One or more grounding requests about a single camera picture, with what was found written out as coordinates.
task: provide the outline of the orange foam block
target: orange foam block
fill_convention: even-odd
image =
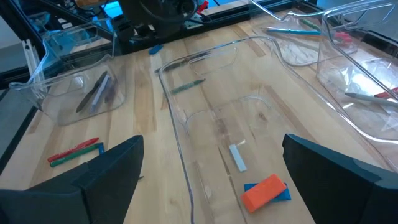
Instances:
[[[249,212],[256,211],[259,207],[278,196],[286,189],[286,185],[276,174],[272,174],[267,179],[258,183],[242,194],[242,201]]]

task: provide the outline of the red pen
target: red pen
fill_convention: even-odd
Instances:
[[[75,146],[75,147],[73,147],[73,148],[71,148],[71,149],[69,149],[69,150],[67,150],[65,152],[61,152],[61,153],[58,153],[58,154],[56,154],[54,156],[49,157],[47,159],[47,161],[48,162],[52,162],[54,160],[63,158],[63,157],[65,157],[65,156],[67,156],[67,155],[69,155],[71,153],[74,153],[76,151],[79,151],[80,149],[83,149],[83,148],[85,148],[85,147],[87,147],[89,145],[92,145],[92,144],[96,143],[99,139],[100,138],[93,138],[93,139],[87,140],[87,141],[85,141],[83,143],[80,143],[79,145],[77,145],[77,146]]]
[[[391,91],[398,94],[398,87],[393,88]],[[389,98],[390,94],[388,92],[378,93],[378,94],[374,95],[374,97],[377,97],[377,98]]]

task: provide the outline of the wooden table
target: wooden table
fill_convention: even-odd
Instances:
[[[156,55],[142,50],[118,59],[125,62],[126,102],[109,113],[64,127],[55,126],[46,115],[38,112],[0,176],[0,188],[24,190],[96,157],[98,153],[91,152],[55,168],[51,168],[46,161],[48,156],[86,139],[100,137],[105,147],[111,149],[135,134],[142,134],[145,144],[142,175],[145,177],[137,185],[125,223],[190,223],[190,200],[180,155],[167,102],[154,70],[175,58],[249,35],[254,33],[250,22],[246,21],[165,44]],[[309,80],[315,77],[311,67],[297,71]],[[298,113],[300,106],[279,98],[285,115],[306,132],[306,138],[364,162],[390,169],[370,143],[305,85],[296,83],[294,79],[286,79],[285,85],[286,89],[295,90],[291,94],[307,102],[306,106],[310,107],[307,111],[314,111],[304,116]],[[308,126],[304,118],[324,120],[328,126]],[[280,166],[284,178],[288,179],[293,200],[270,208],[267,223],[313,223],[285,166]],[[215,220],[220,218],[218,213],[213,215]]]

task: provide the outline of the plastic tray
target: plastic tray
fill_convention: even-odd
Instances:
[[[100,29],[108,31],[110,39],[100,37]],[[10,83],[10,89],[21,92],[58,125],[115,109],[123,104],[126,94],[126,74],[120,70],[123,61],[114,58],[115,38],[109,19],[49,34],[43,40],[45,57],[29,81]],[[89,54],[80,54],[89,49]],[[105,72],[108,82],[95,88]],[[78,110],[92,90],[95,91],[91,97]]]
[[[398,46],[398,29],[394,29],[396,20],[392,18],[397,13],[392,1],[361,1],[355,7],[326,12],[322,17],[323,38],[317,64],[318,81],[333,97],[334,105],[368,139],[393,144],[398,144],[398,103],[391,106],[385,102],[398,102],[397,94],[391,90],[398,87],[398,60],[394,52],[385,52]],[[358,51],[348,55],[336,45],[331,37],[337,32],[350,35]],[[381,34],[388,34],[389,39],[382,49],[367,43],[386,40]],[[383,92],[384,103],[374,101],[378,100],[374,95]],[[367,98],[361,100],[359,95]]]
[[[268,35],[278,42],[282,58],[290,66],[301,67],[318,62],[318,51],[321,40],[321,17],[323,11],[306,14],[293,8],[289,12],[274,14],[262,6],[258,0],[251,0],[254,7],[261,12],[251,15],[251,25],[257,35]],[[286,32],[271,32],[273,30],[289,30],[307,32],[313,35],[298,35]],[[341,45],[347,53],[356,51],[355,42]]]
[[[293,200],[270,203],[254,213],[240,199],[244,184],[271,174],[294,185],[282,158],[284,134],[308,139],[315,134],[323,140],[320,144],[334,141],[327,133],[313,132],[316,127],[336,129],[327,105],[305,89],[279,56],[274,39],[248,37],[160,69],[190,192],[191,223],[288,223],[288,214],[306,212],[295,188],[290,191]],[[303,94],[313,96],[303,100]],[[238,149],[246,171],[239,171],[230,147]],[[312,222],[308,217],[298,222]]]

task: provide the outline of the blue foam block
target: blue foam block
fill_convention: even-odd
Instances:
[[[252,184],[244,184],[243,188],[244,191],[248,191],[250,188],[256,186],[257,183],[252,183]],[[276,198],[272,199],[271,202],[280,202],[280,201],[284,201],[284,200],[291,200],[292,198],[290,197],[290,193],[289,193],[289,189],[286,188],[286,190],[284,190],[282,193],[280,193],[278,196],[276,196]]]
[[[149,50],[149,54],[150,54],[150,55],[154,55],[154,54],[156,54],[157,52],[159,52],[162,48],[163,48],[163,45],[162,45],[162,44],[158,44],[158,45],[156,45],[155,47],[153,47],[153,48],[151,48],[151,49]]]

